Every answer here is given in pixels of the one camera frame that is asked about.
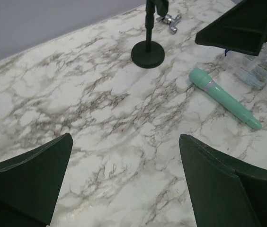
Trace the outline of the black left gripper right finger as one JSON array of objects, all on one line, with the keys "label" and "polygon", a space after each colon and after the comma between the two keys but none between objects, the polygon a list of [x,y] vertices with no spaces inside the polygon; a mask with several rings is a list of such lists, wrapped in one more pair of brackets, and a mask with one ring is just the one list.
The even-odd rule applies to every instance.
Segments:
[{"label": "black left gripper right finger", "polygon": [[222,153],[191,135],[179,149],[199,227],[267,227],[267,170]]}]

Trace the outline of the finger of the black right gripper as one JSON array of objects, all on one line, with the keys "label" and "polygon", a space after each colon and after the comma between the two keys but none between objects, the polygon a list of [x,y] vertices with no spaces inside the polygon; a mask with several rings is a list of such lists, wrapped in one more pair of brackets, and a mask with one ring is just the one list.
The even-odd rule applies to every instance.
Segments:
[{"label": "finger of the black right gripper", "polygon": [[267,0],[243,0],[196,34],[195,43],[258,56],[267,43]]}]

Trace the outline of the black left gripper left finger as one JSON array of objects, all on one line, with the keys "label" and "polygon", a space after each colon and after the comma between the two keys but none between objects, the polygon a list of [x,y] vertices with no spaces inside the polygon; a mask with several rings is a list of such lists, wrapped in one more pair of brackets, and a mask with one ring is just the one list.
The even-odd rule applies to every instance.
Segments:
[{"label": "black left gripper left finger", "polygon": [[0,162],[0,227],[47,227],[71,156],[66,133]]}]

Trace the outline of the mint green microphone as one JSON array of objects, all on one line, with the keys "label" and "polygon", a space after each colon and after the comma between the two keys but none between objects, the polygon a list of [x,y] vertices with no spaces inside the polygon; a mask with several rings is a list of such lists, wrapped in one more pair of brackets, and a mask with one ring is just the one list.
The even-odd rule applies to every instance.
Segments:
[{"label": "mint green microphone", "polygon": [[257,120],[245,106],[220,87],[205,71],[194,68],[188,77],[193,84],[205,91],[241,122],[254,130],[260,130],[262,128],[262,124],[259,120]]}]

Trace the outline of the black round-base microphone stand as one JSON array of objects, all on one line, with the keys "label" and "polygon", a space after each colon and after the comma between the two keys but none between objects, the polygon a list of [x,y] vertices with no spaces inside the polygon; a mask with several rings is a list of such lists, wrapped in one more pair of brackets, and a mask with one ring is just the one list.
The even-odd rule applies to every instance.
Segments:
[{"label": "black round-base microphone stand", "polygon": [[152,41],[152,29],[154,27],[154,13],[165,17],[169,10],[167,0],[147,0],[146,1],[146,40],[138,42],[131,50],[133,63],[144,69],[152,69],[161,65],[165,59],[163,47]]}]

